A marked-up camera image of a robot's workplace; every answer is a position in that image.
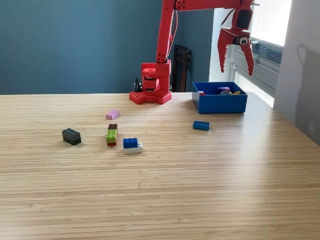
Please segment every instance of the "white lego brick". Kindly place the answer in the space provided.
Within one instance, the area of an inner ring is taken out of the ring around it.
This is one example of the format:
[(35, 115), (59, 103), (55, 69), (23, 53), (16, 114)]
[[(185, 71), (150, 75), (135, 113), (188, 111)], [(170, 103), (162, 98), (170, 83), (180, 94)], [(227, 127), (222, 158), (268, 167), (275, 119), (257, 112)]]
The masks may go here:
[(144, 147), (141, 142), (138, 143), (138, 147), (123, 149), (123, 152), (125, 154), (138, 154), (138, 153), (142, 153), (143, 151), (144, 151)]

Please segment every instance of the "black chair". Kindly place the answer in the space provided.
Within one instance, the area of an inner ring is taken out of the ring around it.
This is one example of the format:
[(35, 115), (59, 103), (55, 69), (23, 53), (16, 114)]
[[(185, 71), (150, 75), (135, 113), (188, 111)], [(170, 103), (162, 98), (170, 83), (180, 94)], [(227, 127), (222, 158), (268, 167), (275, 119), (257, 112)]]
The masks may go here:
[(188, 70), (192, 75), (192, 52), (184, 46), (174, 46), (172, 92), (184, 93), (187, 86)]

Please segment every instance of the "robotic arm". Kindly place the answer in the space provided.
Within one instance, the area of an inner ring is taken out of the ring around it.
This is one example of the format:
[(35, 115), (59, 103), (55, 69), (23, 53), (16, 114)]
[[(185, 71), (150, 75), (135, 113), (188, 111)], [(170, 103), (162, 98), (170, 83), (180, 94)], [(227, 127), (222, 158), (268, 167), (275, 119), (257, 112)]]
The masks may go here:
[[(130, 99), (137, 104), (144, 102), (157, 102), (164, 104), (171, 99), (169, 92), (171, 61), (168, 59), (178, 25), (178, 11), (193, 11), (204, 9), (233, 9), (221, 25), (234, 12), (232, 27), (222, 28), (218, 40), (218, 52), (221, 71), (225, 71), (225, 61), (228, 45), (240, 45), (244, 52), (248, 72), (251, 76), (254, 69), (253, 53), (251, 48), (250, 33), (248, 30), (252, 19), (253, 11), (251, 5), (254, 0), (163, 0), (162, 17), (160, 23), (158, 46), (156, 52), (156, 63), (143, 63), (142, 93), (137, 96), (130, 93)], [(175, 28), (172, 32), (172, 22), (175, 13)]]

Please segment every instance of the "black lego brick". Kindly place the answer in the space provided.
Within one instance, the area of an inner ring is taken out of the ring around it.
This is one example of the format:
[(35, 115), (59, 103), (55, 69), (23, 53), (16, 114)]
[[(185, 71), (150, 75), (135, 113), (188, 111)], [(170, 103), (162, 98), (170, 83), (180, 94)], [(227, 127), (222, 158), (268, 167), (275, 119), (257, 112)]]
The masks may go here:
[(109, 124), (108, 130), (117, 130), (118, 124)]
[(63, 141), (65, 141), (65, 142), (68, 143), (68, 144), (71, 144), (71, 145), (75, 146), (75, 145), (81, 143), (81, 138), (72, 141), (72, 140), (70, 140), (70, 139), (68, 139), (68, 138), (66, 138), (66, 137), (63, 137)]
[(63, 130), (62, 137), (69, 139), (70, 141), (81, 139), (80, 132), (73, 130), (71, 128)]

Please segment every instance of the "wall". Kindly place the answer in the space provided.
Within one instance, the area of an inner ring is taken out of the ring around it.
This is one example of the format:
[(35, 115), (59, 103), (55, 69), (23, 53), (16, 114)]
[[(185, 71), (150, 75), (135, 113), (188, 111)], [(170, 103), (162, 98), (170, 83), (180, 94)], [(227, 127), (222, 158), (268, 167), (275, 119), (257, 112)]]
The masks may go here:
[[(230, 56), (231, 46), (228, 47), (227, 57), (225, 59), (224, 72), (221, 72), (220, 59), (218, 52), (218, 39), (220, 35), (220, 24), (230, 12), (230, 9), (218, 8), (214, 10), (213, 17), (213, 32), (212, 32), (212, 48), (211, 48), (211, 61), (210, 61), (210, 76), (209, 82), (228, 82), (230, 80)], [(229, 16), (224, 23), (224, 27), (231, 27), (233, 14)]]
[[(0, 94), (129, 92), (155, 61), (161, 10), (160, 0), (0, 0)], [(192, 50), (193, 81), (209, 78), (212, 24), (213, 10), (179, 13), (174, 44)]]
[(274, 108), (320, 144), (320, 1), (292, 0)]
[(179, 19), (182, 22), (179, 26), (182, 28), (181, 44), (192, 51), (192, 76), (188, 79), (186, 89), (191, 91), (191, 81), (209, 81), (214, 10), (179, 12)]

